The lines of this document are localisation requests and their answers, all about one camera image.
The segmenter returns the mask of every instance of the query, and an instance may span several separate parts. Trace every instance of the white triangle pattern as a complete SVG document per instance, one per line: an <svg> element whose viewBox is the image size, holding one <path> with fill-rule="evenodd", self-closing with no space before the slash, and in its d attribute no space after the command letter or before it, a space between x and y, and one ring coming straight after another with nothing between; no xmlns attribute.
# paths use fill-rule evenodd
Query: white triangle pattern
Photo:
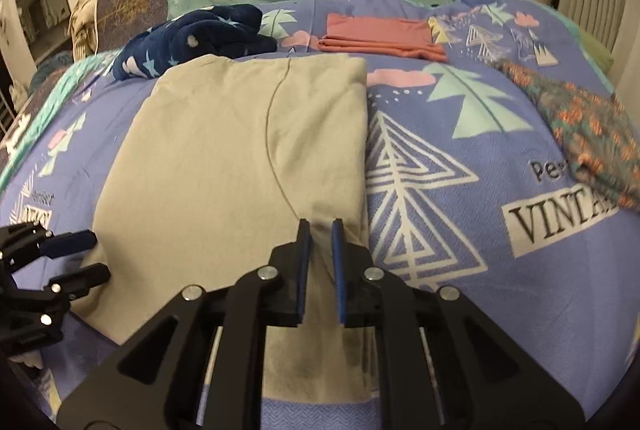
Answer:
<svg viewBox="0 0 640 430"><path fill-rule="evenodd" d="M426 194L476 181L478 176L449 154L376 112L366 159L374 262L382 261L413 287L432 289L444 280L487 270L465 234ZM463 251L464 259L452 247Z"/></svg>

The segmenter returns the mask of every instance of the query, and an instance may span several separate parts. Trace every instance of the blue bedsheet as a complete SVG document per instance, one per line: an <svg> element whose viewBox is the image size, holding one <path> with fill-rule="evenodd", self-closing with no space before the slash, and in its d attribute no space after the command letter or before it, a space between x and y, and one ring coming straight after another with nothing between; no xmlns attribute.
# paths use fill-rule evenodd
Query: blue bedsheet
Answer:
<svg viewBox="0 0 640 430"><path fill-rule="evenodd" d="M278 52L262 58L315 53L329 12L430 20L450 65L363 56L374 259L416 287L460 287L591 415L636 349L640 220L577 184L527 97L483 63L510 58L607 96L562 22L526 0L433 9L400 0L299 0L261 8L263 32L280 39ZM154 83L107 74L78 90L8 186L0 223L37 218L57 233L90 227L111 163ZM41 287L78 264L40 260L15 278ZM42 351L49 399L53 383L64 398L114 345L72 317L65 334ZM266 400L263 428L369 430L378 425L376 410L375 400Z"/></svg>

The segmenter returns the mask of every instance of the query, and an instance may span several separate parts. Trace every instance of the navy blue blanket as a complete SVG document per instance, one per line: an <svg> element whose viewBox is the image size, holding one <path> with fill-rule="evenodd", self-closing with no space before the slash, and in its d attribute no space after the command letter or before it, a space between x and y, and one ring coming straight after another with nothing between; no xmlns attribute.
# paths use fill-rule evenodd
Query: navy blue blanket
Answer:
<svg viewBox="0 0 640 430"><path fill-rule="evenodd" d="M152 27L127 42L113 64L118 80L156 78L202 55L228 58L270 53L278 44L259 35L262 12L251 4L212 6Z"/></svg>

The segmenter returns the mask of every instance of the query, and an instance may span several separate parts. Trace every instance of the teal fabric edge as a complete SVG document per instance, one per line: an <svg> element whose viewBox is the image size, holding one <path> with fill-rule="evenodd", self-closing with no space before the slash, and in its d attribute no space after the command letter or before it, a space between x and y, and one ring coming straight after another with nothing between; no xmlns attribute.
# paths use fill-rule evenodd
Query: teal fabric edge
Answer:
<svg viewBox="0 0 640 430"><path fill-rule="evenodd" d="M42 136L42 133L49 127L51 120L55 118L62 106L66 103L68 96L76 89L78 84L91 72L97 70L103 62L113 59L113 52L105 52L91 55L73 64L62 75L56 86L53 88L46 102L31 122L27 130L22 135L15 155L6 163L0 174L0 195L4 194L4 189L14 173L20 167L28 153Z"/></svg>
<svg viewBox="0 0 640 430"><path fill-rule="evenodd" d="M596 75L598 75L598 78L600 79L600 82L602 82L602 85L604 85L607 91L609 91L611 94L615 93L616 90L611 84L611 82L609 81L609 79L607 78L606 74L602 72L602 69L600 69L598 64L595 63L594 59L591 58L591 55L589 55L586 49L584 49L584 46L582 45L582 41L580 39L580 28L578 28L578 25L571 19L565 17L563 14L561 14L557 10L551 8L550 6L546 6L546 4L539 3L535 0L524 0L524 1L529 1L530 3L536 4L546 12L549 12L550 14L552 14L556 19L559 19L562 21L562 23L567 28L569 33L571 33L575 41L578 43L578 46L580 46L580 51L582 51L582 54L584 55L585 59L587 60L587 62L589 62L591 69L593 69Z"/></svg>

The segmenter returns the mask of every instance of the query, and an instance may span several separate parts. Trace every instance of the metal pin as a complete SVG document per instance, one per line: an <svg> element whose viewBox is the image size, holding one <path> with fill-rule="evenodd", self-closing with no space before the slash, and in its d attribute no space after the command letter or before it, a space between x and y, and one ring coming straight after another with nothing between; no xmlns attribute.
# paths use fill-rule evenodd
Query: metal pin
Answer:
<svg viewBox="0 0 640 430"><path fill-rule="evenodd" d="M187 302L197 300L202 296L203 289L199 285L191 284L182 290L182 298Z"/></svg>
<svg viewBox="0 0 640 430"><path fill-rule="evenodd" d="M273 280L278 276L278 268L273 266L262 266L258 270L258 277L262 280Z"/></svg>
<svg viewBox="0 0 640 430"><path fill-rule="evenodd" d="M446 285L440 290L440 297L443 300L457 300L460 298L460 291L452 285Z"/></svg>
<svg viewBox="0 0 640 430"><path fill-rule="evenodd" d="M364 278L367 280L381 280L385 276L385 272L377 266L367 267L364 270Z"/></svg>

